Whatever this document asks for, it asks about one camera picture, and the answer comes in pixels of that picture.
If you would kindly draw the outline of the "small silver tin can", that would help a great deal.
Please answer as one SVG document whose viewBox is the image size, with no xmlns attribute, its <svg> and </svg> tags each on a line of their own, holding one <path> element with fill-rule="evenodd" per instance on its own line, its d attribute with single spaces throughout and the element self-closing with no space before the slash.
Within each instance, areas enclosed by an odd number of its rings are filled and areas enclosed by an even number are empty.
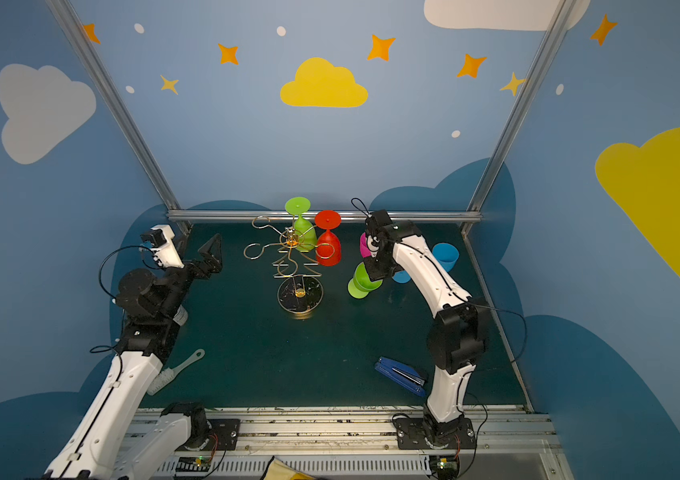
<svg viewBox="0 0 680 480">
<path fill-rule="evenodd" d="M 184 306 L 180 306 L 173 318 L 174 322 L 179 326 L 184 326 L 189 318 L 189 313 Z"/>
</svg>

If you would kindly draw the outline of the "aluminium front rail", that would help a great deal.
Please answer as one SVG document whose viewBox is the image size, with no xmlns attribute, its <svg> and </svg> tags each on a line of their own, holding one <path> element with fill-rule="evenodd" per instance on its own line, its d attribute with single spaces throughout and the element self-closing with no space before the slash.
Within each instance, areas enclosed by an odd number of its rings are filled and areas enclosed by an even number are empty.
<svg viewBox="0 0 680 480">
<path fill-rule="evenodd" d="M 138 409 L 118 456 L 124 458 L 157 425 L 159 409 Z M 423 418 L 413 406 L 289 407 L 205 409 L 207 419 L 240 419 L 236 455 L 342 456 L 445 455 L 491 452 L 538 452 L 559 447 L 556 429 L 543 414 L 525 413 L 514 406 L 485 409 L 473 406 L 464 416 L 473 424 L 477 446 L 458 450 L 400 450 L 391 419 L 396 414 Z M 212 451 L 176 450 L 172 455 Z"/>
</svg>

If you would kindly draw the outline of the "blue wine glass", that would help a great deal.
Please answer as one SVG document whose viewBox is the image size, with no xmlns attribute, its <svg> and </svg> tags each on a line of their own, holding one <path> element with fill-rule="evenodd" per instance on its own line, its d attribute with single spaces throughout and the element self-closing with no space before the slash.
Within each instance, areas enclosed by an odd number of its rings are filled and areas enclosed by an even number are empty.
<svg viewBox="0 0 680 480">
<path fill-rule="evenodd" d="M 446 272 L 450 272 L 460 258 L 458 248 L 449 243 L 436 244 L 432 249 L 432 253 Z"/>
<path fill-rule="evenodd" d="M 393 280 L 400 284 L 406 284 L 411 280 L 411 276 L 405 270 L 401 270 L 393 275 Z"/>
</svg>

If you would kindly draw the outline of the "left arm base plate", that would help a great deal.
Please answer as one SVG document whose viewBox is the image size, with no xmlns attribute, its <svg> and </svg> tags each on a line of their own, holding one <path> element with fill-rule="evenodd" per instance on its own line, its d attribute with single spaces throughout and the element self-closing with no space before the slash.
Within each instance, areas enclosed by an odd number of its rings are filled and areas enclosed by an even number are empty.
<svg viewBox="0 0 680 480">
<path fill-rule="evenodd" d="M 185 451 L 233 451 L 237 448 L 241 428 L 240 419 L 211 418 L 201 435 L 192 436 L 182 450 Z"/>
</svg>

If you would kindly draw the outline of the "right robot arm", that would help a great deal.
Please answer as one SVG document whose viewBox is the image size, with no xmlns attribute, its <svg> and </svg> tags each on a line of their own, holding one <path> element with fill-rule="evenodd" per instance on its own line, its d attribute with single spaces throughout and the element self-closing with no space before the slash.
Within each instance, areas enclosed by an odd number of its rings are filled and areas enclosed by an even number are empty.
<svg viewBox="0 0 680 480">
<path fill-rule="evenodd" d="M 369 278 L 379 281 L 405 271 L 432 314 L 427 346 L 435 365 L 423 415 L 430 445 L 444 448 L 465 424 L 463 403 L 478 360 L 488 350 L 488 327 L 472 295 L 438 262 L 411 221 L 395 222 L 385 210 L 366 215 L 371 255 L 364 259 Z"/>
</svg>

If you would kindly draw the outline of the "red wine glass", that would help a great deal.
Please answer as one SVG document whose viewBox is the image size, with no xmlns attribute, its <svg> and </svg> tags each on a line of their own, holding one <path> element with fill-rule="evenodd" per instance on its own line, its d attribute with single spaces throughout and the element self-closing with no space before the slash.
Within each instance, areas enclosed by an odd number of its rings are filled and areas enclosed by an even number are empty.
<svg viewBox="0 0 680 480">
<path fill-rule="evenodd" d="M 317 262 L 326 267 L 337 265 L 342 260 L 342 243 L 334 229 L 342 223 L 341 215 L 333 210 L 324 210 L 315 217 L 315 225 L 324 230 L 317 239 Z"/>
</svg>

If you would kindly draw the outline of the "white scrub brush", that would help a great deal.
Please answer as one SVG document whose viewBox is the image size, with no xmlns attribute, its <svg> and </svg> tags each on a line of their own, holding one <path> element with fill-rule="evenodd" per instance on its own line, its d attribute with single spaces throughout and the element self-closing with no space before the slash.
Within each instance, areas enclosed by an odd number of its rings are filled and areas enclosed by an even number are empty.
<svg viewBox="0 0 680 480">
<path fill-rule="evenodd" d="M 192 355 L 190 355 L 185 361 L 176 367 L 166 368 L 161 371 L 161 373 L 152 381 L 150 384 L 147 394 L 150 396 L 156 395 L 158 392 L 166 388 L 171 384 L 177 376 L 183 372 L 186 368 L 190 367 L 194 363 L 200 361 L 206 356 L 206 351 L 204 349 L 196 350 Z"/>
</svg>

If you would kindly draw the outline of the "blue stapler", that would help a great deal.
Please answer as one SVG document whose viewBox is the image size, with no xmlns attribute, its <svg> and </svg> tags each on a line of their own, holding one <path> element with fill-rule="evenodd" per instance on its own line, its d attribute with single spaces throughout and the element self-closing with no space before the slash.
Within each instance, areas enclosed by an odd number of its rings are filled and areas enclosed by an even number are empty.
<svg viewBox="0 0 680 480">
<path fill-rule="evenodd" d="M 426 397 L 427 377 L 414 367 L 387 357 L 380 357 L 375 370 L 409 392 Z"/>
</svg>

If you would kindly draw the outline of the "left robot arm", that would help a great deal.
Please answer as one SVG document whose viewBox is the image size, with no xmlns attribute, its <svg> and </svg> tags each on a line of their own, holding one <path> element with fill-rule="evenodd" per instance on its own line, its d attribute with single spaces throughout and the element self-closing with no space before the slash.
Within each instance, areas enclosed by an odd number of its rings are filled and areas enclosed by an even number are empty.
<svg viewBox="0 0 680 480">
<path fill-rule="evenodd" d="M 186 260 L 168 225 L 141 236 L 138 249 L 152 254 L 155 268 L 136 268 L 118 284 L 112 302 L 124 313 L 111 367 L 79 426 L 43 473 L 45 479 L 149 479 L 176 450 L 205 449 L 213 438 L 204 407 L 175 402 L 124 458 L 118 456 L 137 410 L 153 384 L 168 374 L 165 364 L 187 321 L 183 303 L 197 280 L 223 269 L 223 240 L 212 236 Z"/>
</svg>

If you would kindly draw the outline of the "blue wine glass front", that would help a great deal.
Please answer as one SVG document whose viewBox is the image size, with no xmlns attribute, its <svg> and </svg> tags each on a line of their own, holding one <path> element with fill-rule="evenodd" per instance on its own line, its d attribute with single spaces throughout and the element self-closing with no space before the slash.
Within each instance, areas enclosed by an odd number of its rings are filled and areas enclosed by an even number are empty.
<svg viewBox="0 0 680 480">
<path fill-rule="evenodd" d="M 460 258 L 458 248 L 449 243 L 436 244 L 432 249 L 432 253 L 446 272 L 450 272 Z"/>
</svg>

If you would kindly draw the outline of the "green wine glass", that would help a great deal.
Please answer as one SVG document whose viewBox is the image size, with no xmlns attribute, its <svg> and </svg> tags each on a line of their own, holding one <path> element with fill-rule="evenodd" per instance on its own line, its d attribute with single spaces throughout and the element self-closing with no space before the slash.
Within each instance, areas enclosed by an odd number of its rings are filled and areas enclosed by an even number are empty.
<svg viewBox="0 0 680 480">
<path fill-rule="evenodd" d="M 317 246 L 315 227 L 304 215 L 311 209 L 311 201 L 306 197 L 293 197 L 285 204 L 286 211 L 294 217 L 293 228 L 297 235 L 297 250 L 307 253 Z"/>
<path fill-rule="evenodd" d="M 354 275 L 348 283 L 347 289 L 353 298 L 364 299 L 371 292 L 379 289 L 382 284 L 382 280 L 372 280 L 370 278 L 365 263 L 361 262 L 356 267 Z"/>
</svg>

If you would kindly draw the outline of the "pink wine glass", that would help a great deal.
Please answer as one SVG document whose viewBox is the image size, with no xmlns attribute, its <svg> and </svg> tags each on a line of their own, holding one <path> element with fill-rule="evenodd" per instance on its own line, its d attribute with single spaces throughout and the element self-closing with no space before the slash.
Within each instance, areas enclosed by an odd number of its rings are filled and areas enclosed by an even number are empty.
<svg viewBox="0 0 680 480">
<path fill-rule="evenodd" d="M 359 250 L 360 250 L 361 256 L 363 258 L 367 258 L 367 257 L 370 257 L 372 255 L 372 252 L 368 248 L 368 240 L 367 240 L 367 235 L 365 233 L 362 233 L 361 236 L 360 236 Z"/>
</svg>

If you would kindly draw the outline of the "green wine glass back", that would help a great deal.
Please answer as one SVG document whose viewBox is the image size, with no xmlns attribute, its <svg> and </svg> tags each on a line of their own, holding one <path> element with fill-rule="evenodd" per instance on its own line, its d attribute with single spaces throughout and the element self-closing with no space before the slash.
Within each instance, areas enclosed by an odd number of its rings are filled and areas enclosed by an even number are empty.
<svg viewBox="0 0 680 480">
<path fill-rule="evenodd" d="M 293 197 L 285 204 L 286 211 L 294 217 L 293 228 L 297 235 L 297 250 L 307 253 L 317 246 L 315 227 L 304 215 L 311 209 L 311 201 L 306 197 Z"/>
</svg>

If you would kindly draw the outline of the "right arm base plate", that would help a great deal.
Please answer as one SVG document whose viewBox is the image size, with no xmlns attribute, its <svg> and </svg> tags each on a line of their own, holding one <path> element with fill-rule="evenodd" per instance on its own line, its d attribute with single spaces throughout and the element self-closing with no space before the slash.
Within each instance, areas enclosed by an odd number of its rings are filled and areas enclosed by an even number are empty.
<svg viewBox="0 0 680 480">
<path fill-rule="evenodd" d="M 430 415 L 420 418 L 396 414 L 391 423 L 400 450 L 458 450 L 477 446 L 473 424 L 465 416 L 439 423 Z"/>
</svg>

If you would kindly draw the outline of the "yellow object at bottom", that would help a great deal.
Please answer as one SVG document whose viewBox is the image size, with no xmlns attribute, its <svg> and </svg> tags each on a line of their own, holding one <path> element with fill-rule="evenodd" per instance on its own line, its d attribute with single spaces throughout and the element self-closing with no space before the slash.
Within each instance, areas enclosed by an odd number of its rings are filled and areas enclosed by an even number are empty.
<svg viewBox="0 0 680 480">
<path fill-rule="evenodd" d="M 276 457 L 272 457 L 261 480 L 315 480 L 315 477 L 295 470 Z"/>
</svg>

